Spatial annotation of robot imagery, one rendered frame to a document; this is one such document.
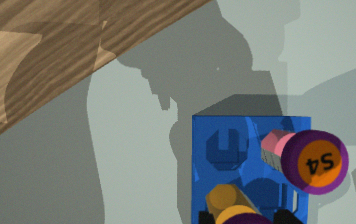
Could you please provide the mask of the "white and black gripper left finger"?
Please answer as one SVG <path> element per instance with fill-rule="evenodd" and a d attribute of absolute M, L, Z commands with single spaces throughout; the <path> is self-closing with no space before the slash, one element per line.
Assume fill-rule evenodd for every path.
<path fill-rule="evenodd" d="M 198 224 L 216 224 L 213 213 L 199 211 Z"/>

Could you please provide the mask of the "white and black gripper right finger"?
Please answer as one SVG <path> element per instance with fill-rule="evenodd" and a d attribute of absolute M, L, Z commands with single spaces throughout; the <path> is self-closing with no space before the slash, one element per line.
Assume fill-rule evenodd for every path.
<path fill-rule="evenodd" d="M 273 224 L 304 224 L 288 209 L 279 209 L 274 212 Z"/>

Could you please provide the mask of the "blue tube rack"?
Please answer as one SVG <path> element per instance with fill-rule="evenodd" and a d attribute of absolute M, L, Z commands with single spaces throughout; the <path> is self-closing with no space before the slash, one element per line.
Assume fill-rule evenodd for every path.
<path fill-rule="evenodd" d="M 288 209 L 307 224 L 309 194 L 261 159 L 261 141 L 273 129 L 311 129 L 311 117 L 192 115 L 191 224 L 208 211 L 205 196 L 218 184 L 235 184 L 272 223 L 274 212 Z"/>

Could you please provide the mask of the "grey bench mat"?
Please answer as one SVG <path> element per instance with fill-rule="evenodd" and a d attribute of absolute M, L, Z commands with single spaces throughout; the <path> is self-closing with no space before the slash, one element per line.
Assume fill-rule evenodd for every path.
<path fill-rule="evenodd" d="M 0 135 L 0 224 L 191 224 L 192 115 L 303 116 L 349 154 L 307 224 L 356 224 L 356 0 L 212 0 Z"/>

